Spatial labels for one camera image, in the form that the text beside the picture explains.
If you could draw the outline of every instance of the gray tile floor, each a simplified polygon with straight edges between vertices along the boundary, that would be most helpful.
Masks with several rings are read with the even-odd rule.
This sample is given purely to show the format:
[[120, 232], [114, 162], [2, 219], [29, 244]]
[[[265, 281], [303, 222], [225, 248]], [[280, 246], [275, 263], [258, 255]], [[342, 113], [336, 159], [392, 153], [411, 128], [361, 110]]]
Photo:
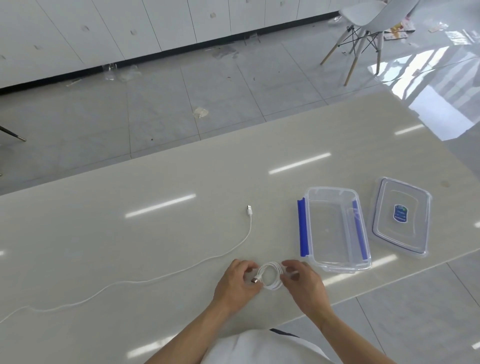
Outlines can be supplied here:
[[[202, 49], [74, 84], [0, 97], [0, 194], [390, 90], [480, 178], [480, 33], [477, 0], [423, 0], [417, 31], [373, 49], [342, 46], [320, 66], [345, 24], [320, 22]], [[445, 31], [428, 29], [443, 22]], [[208, 111], [195, 117], [197, 108]], [[402, 363], [480, 363], [480, 252], [335, 306], [373, 345]], [[303, 317], [280, 327], [339, 358]]]

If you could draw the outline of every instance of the person's left hand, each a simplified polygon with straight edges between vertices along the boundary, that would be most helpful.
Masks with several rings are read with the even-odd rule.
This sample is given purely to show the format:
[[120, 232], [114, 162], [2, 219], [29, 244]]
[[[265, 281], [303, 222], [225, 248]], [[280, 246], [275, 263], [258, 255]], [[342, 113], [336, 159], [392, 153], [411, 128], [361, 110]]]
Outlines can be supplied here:
[[218, 304], [232, 315], [242, 309], [263, 287], [261, 282], [245, 283], [245, 272], [258, 268], [258, 264], [251, 260], [235, 259], [218, 282], [213, 295], [213, 304]]

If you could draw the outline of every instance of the cabinet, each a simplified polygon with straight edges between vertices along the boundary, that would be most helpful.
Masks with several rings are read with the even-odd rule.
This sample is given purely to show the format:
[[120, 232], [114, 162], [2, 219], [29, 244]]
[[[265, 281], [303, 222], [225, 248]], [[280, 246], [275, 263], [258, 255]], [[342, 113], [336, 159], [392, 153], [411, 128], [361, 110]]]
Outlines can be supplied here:
[[347, 6], [356, 5], [359, 3], [359, 0], [332, 0], [330, 6], [328, 7], [328, 12], [336, 12]]
[[161, 51], [142, 0], [93, 0], [125, 59]]
[[144, 0], [162, 50], [197, 42], [187, 0]]
[[0, 0], [0, 87], [84, 68], [35, 0]]
[[228, 0], [188, 0], [197, 42], [231, 35]]
[[86, 68], [124, 59], [92, 0], [37, 0]]
[[297, 19], [305, 19], [328, 13], [330, 1], [335, 0], [300, 0]]
[[296, 20], [298, 8], [299, 0], [266, 0], [265, 26]]
[[265, 0], [228, 0], [232, 34], [265, 26]]

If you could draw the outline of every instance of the white shirt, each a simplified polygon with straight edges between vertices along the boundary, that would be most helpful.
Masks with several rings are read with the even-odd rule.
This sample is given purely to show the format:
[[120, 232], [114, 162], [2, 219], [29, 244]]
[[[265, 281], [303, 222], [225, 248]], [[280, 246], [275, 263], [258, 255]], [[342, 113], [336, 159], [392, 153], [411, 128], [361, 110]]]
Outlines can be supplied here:
[[217, 340], [201, 364], [332, 364], [316, 345], [269, 330], [249, 330]]

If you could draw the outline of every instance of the forearm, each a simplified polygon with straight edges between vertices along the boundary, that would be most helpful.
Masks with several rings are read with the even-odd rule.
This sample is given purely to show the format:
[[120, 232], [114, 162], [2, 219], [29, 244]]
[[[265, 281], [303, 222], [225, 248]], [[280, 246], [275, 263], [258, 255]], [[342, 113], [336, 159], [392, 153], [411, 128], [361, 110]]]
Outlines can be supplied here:
[[219, 305], [210, 304], [145, 364], [198, 364], [228, 320], [229, 313]]
[[310, 317], [344, 364], [395, 364], [328, 310]]

